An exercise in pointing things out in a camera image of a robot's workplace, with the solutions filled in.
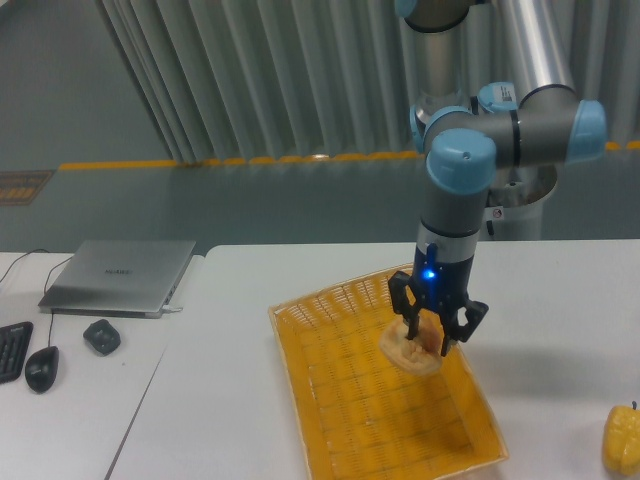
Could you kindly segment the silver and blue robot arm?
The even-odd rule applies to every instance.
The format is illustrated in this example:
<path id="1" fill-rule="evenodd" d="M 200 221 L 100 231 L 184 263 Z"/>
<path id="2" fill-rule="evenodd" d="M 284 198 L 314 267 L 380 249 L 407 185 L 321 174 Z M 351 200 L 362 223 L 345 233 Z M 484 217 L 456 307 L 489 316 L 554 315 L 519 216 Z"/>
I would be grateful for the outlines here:
<path id="1" fill-rule="evenodd" d="M 389 281 L 392 306 L 419 334 L 419 314 L 436 314 L 440 354 L 465 342 L 488 311 L 470 299 L 468 281 L 490 186 L 500 169 L 590 161 L 603 155 L 606 118 L 595 100 L 577 97 L 546 1 L 501 1 L 513 62 L 516 106 L 475 114 L 462 106 L 428 113 L 414 105 L 411 131 L 425 156 L 425 203 L 413 271 Z"/>

